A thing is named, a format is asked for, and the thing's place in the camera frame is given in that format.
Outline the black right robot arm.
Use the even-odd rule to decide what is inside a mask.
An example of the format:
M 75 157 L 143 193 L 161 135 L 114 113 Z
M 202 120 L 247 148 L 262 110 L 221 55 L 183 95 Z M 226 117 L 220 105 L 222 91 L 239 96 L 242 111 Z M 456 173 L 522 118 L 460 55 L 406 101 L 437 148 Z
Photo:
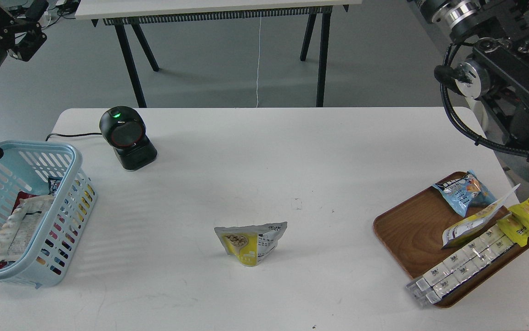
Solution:
M 505 154 L 529 182 L 529 0 L 416 0 L 427 23 L 445 22 L 450 40 L 434 76 L 453 126 L 476 145 Z M 501 131 L 496 143 L 454 113 L 449 92 L 482 104 Z

